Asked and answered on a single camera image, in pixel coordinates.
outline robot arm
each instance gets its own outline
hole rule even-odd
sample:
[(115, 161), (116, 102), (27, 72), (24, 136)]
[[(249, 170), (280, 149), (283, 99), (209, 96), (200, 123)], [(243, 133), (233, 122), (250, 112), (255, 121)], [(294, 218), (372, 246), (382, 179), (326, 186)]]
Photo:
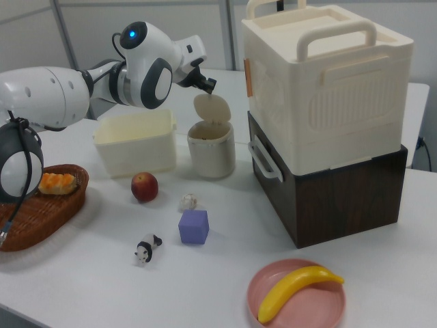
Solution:
[(215, 87), (215, 80), (200, 73), (206, 52), (199, 36), (174, 42), (155, 26), (135, 22), (119, 43), (124, 61), (106, 60), (91, 70), (34, 67), (1, 73), (0, 125), (12, 111), (31, 125), (59, 130), (85, 117), (90, 98), (155, 109), (172, 83), (209, 94)]
[[(209, 94), (215, 87), (200, 73), (206, 52), (199, 36), (174, 42), (155, 26), (135, 22), (120, 34), (121, 52), (113, 44), (123, 61), (90, 70), (33, 67), (0, 74), (0, 203), (19, 208), (38, 190), (44, 164), (32, 126), (61, 131), (86, 116), (90, 98), (155, 109), (172, 83)], [(0, 246), (7, 231), (0, 232)]]

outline dark wooden box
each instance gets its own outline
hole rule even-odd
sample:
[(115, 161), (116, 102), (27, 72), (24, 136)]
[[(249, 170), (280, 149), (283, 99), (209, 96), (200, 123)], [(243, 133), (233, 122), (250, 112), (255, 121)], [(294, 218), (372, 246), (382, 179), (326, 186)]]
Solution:
[(284, 181), (266, 178), (255, 161), (253, 171), (297, 248), (397, 222), (405, 147), (370, 161), (295, 176), (248, 115), (251, 140), (258, 136)]

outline banana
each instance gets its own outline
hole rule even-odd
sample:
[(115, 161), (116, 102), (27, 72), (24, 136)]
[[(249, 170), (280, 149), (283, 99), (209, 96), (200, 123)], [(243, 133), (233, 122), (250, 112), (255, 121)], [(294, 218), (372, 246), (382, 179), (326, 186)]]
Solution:
[(264, 324), (272, 320), (291, 296), (305, 286), (316, 282), (342, 284), (344, 279), (318, 265), (296, 269), (279, 280), (268, 292), (259, 306), (258, 321)]

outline purple cube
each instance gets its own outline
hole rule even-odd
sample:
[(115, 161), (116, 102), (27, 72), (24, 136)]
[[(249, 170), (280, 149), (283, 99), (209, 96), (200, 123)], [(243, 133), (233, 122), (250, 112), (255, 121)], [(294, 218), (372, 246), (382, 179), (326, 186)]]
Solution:
[(184, 244), (204, 244), (210, 225), (205, 210), (185, 210), (179, 221), (180, 240)]

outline red apple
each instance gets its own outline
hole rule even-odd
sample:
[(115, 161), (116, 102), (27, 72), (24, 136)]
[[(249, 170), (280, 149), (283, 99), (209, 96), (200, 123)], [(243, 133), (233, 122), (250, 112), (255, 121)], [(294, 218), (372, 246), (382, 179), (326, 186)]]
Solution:
[(140, 202), (150, 202), (158, 195), (158, 181), (149, 172), (140, 172), (132, 178), (130, 190)]

